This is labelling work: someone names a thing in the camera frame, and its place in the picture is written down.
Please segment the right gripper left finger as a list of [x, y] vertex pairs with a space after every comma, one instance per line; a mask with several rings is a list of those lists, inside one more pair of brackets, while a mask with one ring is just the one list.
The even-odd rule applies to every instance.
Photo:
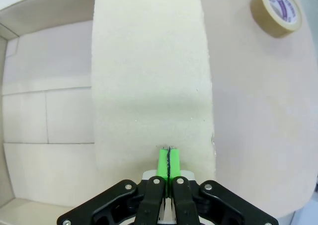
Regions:
[[169, 148], [159, 152], [155, 175], [139, 184], [122, 180], [57, 218], [59, 225], [156, 225], [166, 194]]

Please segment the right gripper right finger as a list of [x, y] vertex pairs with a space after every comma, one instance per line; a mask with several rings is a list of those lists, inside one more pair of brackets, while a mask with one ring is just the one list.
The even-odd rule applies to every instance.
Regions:
[[181, 174], [179, 151], [168, 149], [168, 178], [178, 225], [276, 225], [273, 216], [214, 180], [198, 184]]

